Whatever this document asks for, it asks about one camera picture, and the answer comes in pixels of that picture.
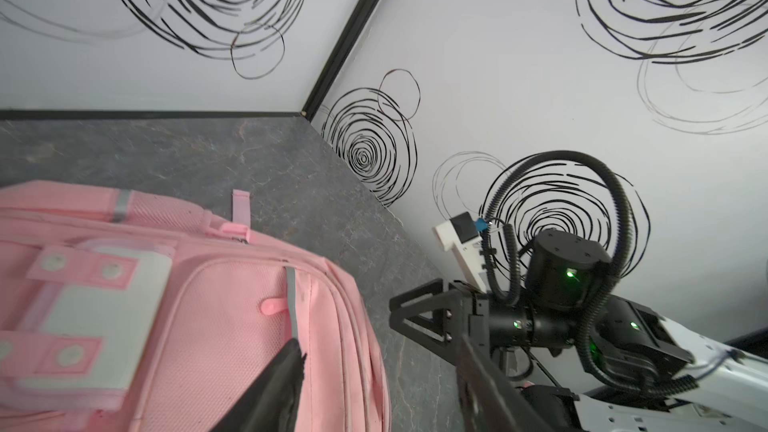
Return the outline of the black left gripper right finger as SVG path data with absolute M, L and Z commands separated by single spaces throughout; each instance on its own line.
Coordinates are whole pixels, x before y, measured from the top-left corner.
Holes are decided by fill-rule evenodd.
M 463 335 L 456 362 L 465 431 L 551 431 L 487 353 Z

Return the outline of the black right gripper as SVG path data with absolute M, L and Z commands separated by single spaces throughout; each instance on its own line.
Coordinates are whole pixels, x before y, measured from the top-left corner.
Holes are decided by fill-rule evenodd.
M 575 343 L 589 302 L 606 280 L 611 257 L 595 241 L 546 229 L 526 244 L 527 271 L 519 268 L 516 237 L 502 229 L 509 286 L 499 287 L 491 233 L 480 235 L 483 267 L 491 286 L 489 339 L 493 348 L 563 349 Z M 456 365 L 460 340 L 469 335 L 475 290 L 461 281 L 434 279 L 389 300 L 389 327 Z

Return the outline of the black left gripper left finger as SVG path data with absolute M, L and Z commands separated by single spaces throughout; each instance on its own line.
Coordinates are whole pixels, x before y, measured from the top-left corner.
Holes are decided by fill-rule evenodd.
M 213 432 L 293 432 L 298 418 L 306 355 L 290 339 L 212 428 Z

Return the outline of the pink student backpack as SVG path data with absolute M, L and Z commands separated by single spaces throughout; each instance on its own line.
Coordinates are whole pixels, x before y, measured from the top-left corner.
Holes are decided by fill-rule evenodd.
M 128 189 L 1 191 L 1 427 L 232 429 L 247 389 L 298 345 L 292 431 L 387 431 L 386 370 L 354 278 L 223 218 Z

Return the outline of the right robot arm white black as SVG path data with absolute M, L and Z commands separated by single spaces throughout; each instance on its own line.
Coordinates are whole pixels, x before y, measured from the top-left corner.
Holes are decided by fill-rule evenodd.
M 589 358 L 628 394 L 695 395 L 701 405 L 767 423 L 767 363 L 668 321 L 651 309 L 609 296 L 591 319 L 587 308 L 607 284 L 610 257 L 597 242 L 547 229 L 529 242 L 530 263 L 513 302 L 471 284 L 436 279 L 390 301 L 390 326 L 454 364 L 461 335 L 502 360 L 508 351 L 576 345 L 588 322 Z

